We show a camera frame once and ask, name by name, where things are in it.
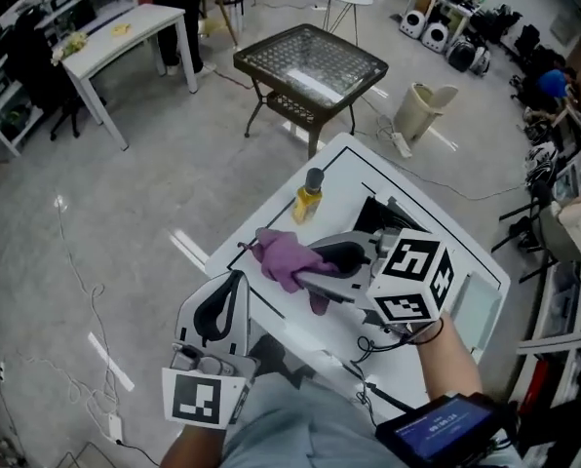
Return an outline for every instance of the power strip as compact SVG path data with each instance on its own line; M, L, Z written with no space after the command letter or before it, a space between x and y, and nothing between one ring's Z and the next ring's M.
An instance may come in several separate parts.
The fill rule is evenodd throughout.
M124 434L122 432L122 418L117 414L108 415L108 436L115 444L124 442Z

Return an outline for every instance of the white table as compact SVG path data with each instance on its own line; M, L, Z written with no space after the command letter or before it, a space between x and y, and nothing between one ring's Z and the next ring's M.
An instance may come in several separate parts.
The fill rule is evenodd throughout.
M291 207L298 187L303 185L309 168L324 170L324 198L316 215L303 225L296 225ZM362 325L364 312L352 304L330 303L326 315L312 313L306 290L294 294L266 279L251 253L242 253L239 242L252 243L258 227L295 231L299 242L307 245L331 234L351 230L366 197L377 193L394 196L427 230L439 235L458 249L471 270L478 272L501 295L502 309L510 286L507 274L464 230L435 203L389 163L348 134L338 135L284 184L267 202L232 234L209 258L206 272L217 276L228 269L246 273L252 290L251 317L278 339L293 354L311 366L332 388L354 398L362 389L349 361L362 356L357 346L359 335L377 344L393 343L392 336L375 326ZM373 354L361 364L368 382L414 408L428 401L420 362L413 346L392 352ZM369 394L375 413L391 418L401 411Z
M329 13L331 11L331 0L328 0L328 7L326 8L326 16L323 19L323 29L325 31L333 33L338 28L338 26L340 25L340 23L342 22L344 17L347 15L347 13L349 12L349 9L351 9L353 7L353 21L354 21L355 30L356 30L356 45L358 45L358 15L356 13L356 6L357 5L372 5L372 0L337 0L337 1L343 2L345 4L345 6L343 7L342 11L340 11L340 14L334 20L333 24L330 26L329 25Z
M555 121L552 124L552 127L556 127L559 123L561 123L566 116L570 116L570 118L572 118L572 120L574 120L574 123L576 123L576 125L578 126L578 128L581 130L581 114L579 112L577 112L574 107L572 107L570 105L569 102L566 103L565 108L563 109L563 111L557 116L557 118L555 118Z
M104 124L106 130L113 136L122 150L128 149L128 143L104 109L92 86L91 78L110 62L145 40L149 40L152 45L159 74L164 74L165 65L160 57L160 51L156 41L151 39L162 29L175 25L184 76L186 76L189 91L195 94L197 81L191 62L183 14L182 9L174 9L173 7L152 4L140 5L93 33L85 48L63 61L67 74L92 116L99 125ZM129 24L130 28L124 35L113 36L112 29L117 24Z
M462 17L461 21L459 22L459 25L457 26L457 29L455 29L455 32L453 33L453 36L450 39L449 42L450 44L454 43L455 40L457 40L457 38L464 32L464 29L466 29L466 26L468 25L468 21L470 20L470 18L481 8L480 5L479 7L477 7L477 9L471 10L467 9L462 5L457 5L454 2L451 2L450 0L431 0L431 3L427 8L427 12L425 13L426 19L428 19L431 16L431 12L434 10L437 3L446 5L447 7L449 7Z

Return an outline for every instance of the concrete floor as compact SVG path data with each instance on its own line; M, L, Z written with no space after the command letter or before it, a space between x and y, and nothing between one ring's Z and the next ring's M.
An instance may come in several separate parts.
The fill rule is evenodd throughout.
M460 94L436 122L438 134L421 139L410 160L403 162L389 142L375 138L375 112L362 100L356 103L357 128L364 133L358 138L469 198L518 186L528 145L516 128L522 111L509 99L508 81L517 69L497 51L485 78L457 72L401 34L388 18L406 1L375 0L359 10L361 46L390 64L378 84L388 97L370 92L367 99L392 115L413 81L432 87L453 84ZM265 3L308 8L272 9ZM241 44L300 22L320 25L324 14L311 10L313 3L326 2L247 0ZM352 33L347 19L338 34L352 39ZM204 40L202 51L220 72L249 81L232 66L226 33ZM119 466L149 466L140 453L103 439L83 401L70 404L63 375L48 364L27 364L19 357L20 352L25 358L50 359L90 387L101 387L104 365L87 340L89 332L100 338L100 329L69 269L56 197L67 206L62 214L65 236L83 279L89 287L105 285L96 305L111 356L135 384L132 392L118 386L126 441L160 460L178 431L163 417L160 369L171 357L178 307L206 280L172 244L169 231L183 230L212 253L306 158L305 145L266 109L256 118L252 137L243 138L255 94L217 76L205 78L199 92L190 95L182 78L158 77L149 51L137 48L100 77L108 110L130 149L120 151L104 127L83 112L79 139L64 127L57 141L50 142L47 123L28 141L21 158L0 167L2 389L31 460L45 467L88 440ZM322 140L349 127L344 112L326 125ZM498 216L527 201L523 189L473 201L409 178L487 249L506 233ZM532 267L512 246L496 258L514 280ZM535 286L535 281L512 286L484 354L484 386L497 397L509 393L515 349L529 323ZM0 431L7 428L0 402Z

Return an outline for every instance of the electrical outlet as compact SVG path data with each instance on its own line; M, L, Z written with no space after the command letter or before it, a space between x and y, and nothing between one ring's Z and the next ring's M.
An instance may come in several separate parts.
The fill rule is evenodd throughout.
M5 382L5 361L0 361L0 381Z
M124 437L122 433L122 418L117 414L108 415L108 436L115 443L117 441L124 442Z

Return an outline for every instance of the beige trash can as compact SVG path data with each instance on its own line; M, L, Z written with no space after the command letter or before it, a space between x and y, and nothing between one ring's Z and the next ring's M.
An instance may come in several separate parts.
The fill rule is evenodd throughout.
M395 131L407 141L418 140L443 109L453 100L458 89L451 85L431 90L422 83L412 83L394 118Z

